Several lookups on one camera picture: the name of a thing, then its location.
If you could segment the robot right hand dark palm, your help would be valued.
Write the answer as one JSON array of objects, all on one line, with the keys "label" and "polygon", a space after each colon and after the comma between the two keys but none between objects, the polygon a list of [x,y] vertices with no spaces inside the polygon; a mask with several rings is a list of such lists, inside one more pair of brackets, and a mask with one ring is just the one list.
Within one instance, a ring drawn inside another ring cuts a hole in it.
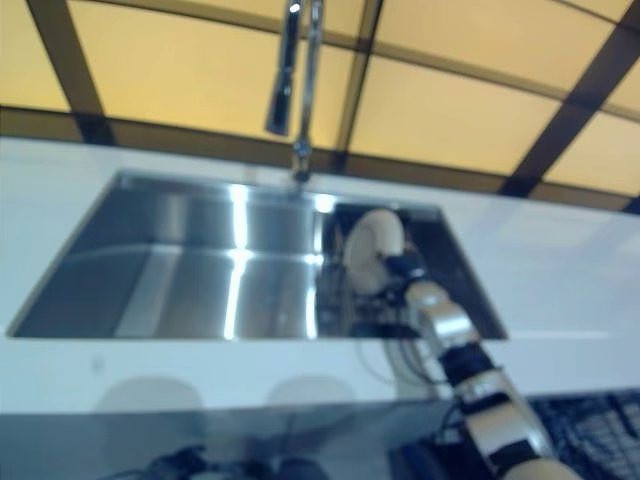
[{"label": "robot right hand dark palm", "polygon": [[398,255],[387,256],[383,263],[391,276],[405,282],[430,279],[429,270],[421,253],[414,248],[405,248]]}]

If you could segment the robot left hand dark palm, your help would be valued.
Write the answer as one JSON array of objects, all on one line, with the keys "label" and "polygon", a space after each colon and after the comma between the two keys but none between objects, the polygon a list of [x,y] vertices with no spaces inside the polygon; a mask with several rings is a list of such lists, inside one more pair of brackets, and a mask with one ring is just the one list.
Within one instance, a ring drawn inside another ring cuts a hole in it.
[{"label": "robot left hand dark palm", "polygon": [[153,460],[146,468],[147,479],[191,479],[208,469],[205,448],[188,446]]}]

